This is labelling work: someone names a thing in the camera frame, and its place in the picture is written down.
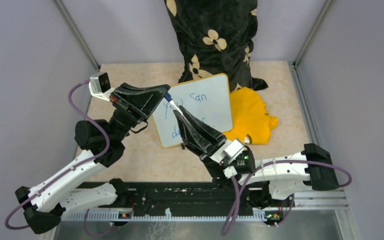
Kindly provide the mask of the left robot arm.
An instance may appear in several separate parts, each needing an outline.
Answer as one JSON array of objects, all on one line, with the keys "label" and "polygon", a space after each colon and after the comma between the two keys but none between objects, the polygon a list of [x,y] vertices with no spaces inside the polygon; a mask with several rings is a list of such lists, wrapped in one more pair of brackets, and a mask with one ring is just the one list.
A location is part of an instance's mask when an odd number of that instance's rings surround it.
[{"label": "left robot arm", "polygon": [[75,141],[81,153],[42,183],[15,191],[26,226],[38,235],[52,230],[62,218],[72,214],[96,207],[132,206],[129,190],[119,178],[79,192],[76,188],[122,157],[123,139],[135,133],[138,124],[147,122],[170,90],[167,84],[135,87],[123,83],[112,88],[107,80],[87,80],[85,85],[92,96],[113,104],[115,111],[110,120],[94,120],[84,114],[75,126]]}]

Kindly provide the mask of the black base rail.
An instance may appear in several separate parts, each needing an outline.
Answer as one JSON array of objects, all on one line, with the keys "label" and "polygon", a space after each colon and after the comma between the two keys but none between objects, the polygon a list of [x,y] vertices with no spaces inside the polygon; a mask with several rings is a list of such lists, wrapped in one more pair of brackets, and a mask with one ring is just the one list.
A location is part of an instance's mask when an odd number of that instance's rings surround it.
[{"label": "black base rail", "polygon": [[[236,199],[232,184],[221,186],[214,182],[125,182],[128,192],[122,201],[104,205],[105,208],[133,208],[135,217],[162,217],[166,209],[173,217],[221,217],[225,219]],[[292,198],[271,198],[267,183],[247,186],[239,198],[238,217],[253,216],[255,210],[270,208],[285,213]]]}]

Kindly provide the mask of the yellow-framed whiteboard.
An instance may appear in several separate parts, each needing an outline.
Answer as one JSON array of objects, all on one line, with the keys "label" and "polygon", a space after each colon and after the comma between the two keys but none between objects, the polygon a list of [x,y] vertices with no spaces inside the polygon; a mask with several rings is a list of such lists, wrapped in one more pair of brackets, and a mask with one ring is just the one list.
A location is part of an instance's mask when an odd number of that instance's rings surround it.
[{"label": "yellow-framed whiteboard", "polygon": [[[196,118],[220,132],[233,128],[228,77],[224,73],[179,83],[170,88],[171,99]],[[163,99],[153,112],[160,143],[169,148],[182,142],[174,107]]]}]

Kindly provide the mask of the yellow t-shirt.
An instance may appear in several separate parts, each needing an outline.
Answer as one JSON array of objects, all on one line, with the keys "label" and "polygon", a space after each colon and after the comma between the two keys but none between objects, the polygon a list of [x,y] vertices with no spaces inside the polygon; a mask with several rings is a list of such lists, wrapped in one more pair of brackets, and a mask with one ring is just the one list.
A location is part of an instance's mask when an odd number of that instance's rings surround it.
[{"label": "yellow t-shirt", "polygon": [[223,133],[227,139],[238,139],[243,144],[267,145],[279,120],[269,114],[261,96],[255,90],[243,87],[230,94],[230,103],[233,128]]}]

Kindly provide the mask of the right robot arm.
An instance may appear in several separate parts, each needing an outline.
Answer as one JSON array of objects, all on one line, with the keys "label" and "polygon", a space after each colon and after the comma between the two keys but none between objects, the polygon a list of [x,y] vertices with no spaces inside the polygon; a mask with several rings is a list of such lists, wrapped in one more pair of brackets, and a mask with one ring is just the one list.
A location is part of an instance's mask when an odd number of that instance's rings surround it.
[{"label": "right robot arm", "polygon": [[237,186],[244,187],[267,182],[268,188],[261,193],[267,206],[275,206],[297,192],[340,188],[331,154],[317,144],[306,143],[302,151],[257,160],[247,145],[238,139],[227,139],[183,106],[176,107],[173,114],[182,146],[199,157],[219,185],[235,181]]}]

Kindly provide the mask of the black floral blanket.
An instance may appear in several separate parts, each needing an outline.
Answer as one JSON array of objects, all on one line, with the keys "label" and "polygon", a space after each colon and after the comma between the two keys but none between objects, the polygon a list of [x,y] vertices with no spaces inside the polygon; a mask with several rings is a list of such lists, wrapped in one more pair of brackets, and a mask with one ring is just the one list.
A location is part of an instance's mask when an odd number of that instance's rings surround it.
[{"label": "black floral blanket", "polygon": [[252,76],[250,60],[258,31],[256,0],[166,0],[183,56],[179,83],[225,74],[229,90],[267,89]]}]

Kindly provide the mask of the blue marker cap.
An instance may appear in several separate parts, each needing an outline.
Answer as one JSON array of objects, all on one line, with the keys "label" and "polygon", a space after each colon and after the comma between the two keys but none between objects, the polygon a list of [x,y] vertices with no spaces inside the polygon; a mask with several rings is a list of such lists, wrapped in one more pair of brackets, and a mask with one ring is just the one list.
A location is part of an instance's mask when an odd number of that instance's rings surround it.
[{"label": "blue marker cap", "polygon": [[167,102],[172,102],[173,101],[173,99],[172,99],[172,97],[171,97],[171,95],[169,93],[166,93],[164,95],[164,98],[166,99]]}]

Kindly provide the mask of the white marker pen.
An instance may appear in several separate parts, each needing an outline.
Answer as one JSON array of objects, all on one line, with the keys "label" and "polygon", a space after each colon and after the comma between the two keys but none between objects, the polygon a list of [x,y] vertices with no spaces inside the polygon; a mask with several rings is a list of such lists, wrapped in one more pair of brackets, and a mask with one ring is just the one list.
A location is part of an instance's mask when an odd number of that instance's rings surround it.
[{"label": "white marker pen", "polygon": [[170,105],[173,107],[174,110],[178,111],[182,118],[185,118],[184,112],[180,109],[180,107],[175,103],[174,100],[171,100]]}]

